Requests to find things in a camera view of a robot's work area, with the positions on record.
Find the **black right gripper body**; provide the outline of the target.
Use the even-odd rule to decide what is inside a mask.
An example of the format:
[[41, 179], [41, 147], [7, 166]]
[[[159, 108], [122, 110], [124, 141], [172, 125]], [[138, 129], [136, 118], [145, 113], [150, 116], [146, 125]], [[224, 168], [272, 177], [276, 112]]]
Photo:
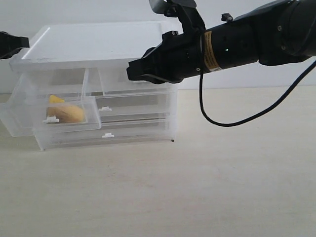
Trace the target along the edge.
[[257, 62], [260, 59], [257, 23], [236, 19], [192, 35], [167, 32], [158, 45], [168, 52], [168, 71], [190, 78]]

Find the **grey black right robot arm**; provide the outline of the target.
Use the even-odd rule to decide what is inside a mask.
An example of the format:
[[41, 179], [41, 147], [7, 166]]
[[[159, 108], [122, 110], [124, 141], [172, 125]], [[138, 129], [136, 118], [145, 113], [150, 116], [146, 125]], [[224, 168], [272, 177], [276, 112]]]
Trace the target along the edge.
[[316, 54], [316, 3], [276, 0], [207, 29], [193, 0], [152, 1], [153, 12], [179, 19], [183, 33], [170, 31], [126, 70], [131, 81], [180, 83], [186, 78], [258, 62], [278, 66]]

